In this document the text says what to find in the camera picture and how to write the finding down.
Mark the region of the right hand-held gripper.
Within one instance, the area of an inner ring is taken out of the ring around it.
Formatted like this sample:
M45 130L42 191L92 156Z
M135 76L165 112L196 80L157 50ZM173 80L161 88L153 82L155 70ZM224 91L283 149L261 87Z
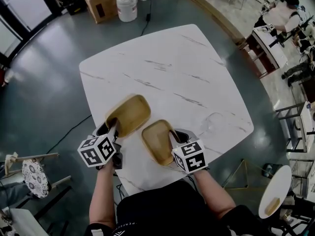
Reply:
M177 166L186 174L206 169L205 147L192 131L175 129L171 131L172 155Z

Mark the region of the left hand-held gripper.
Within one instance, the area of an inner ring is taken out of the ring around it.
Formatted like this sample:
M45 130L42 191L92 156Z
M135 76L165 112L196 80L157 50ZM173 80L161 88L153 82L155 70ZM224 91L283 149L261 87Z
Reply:
M112 160L114 169L122 169L123 155L122 145L118 139L119 127L120 123L117 120L113 121L109 127L104 122L81 142L77 151L87 167L100 169Z

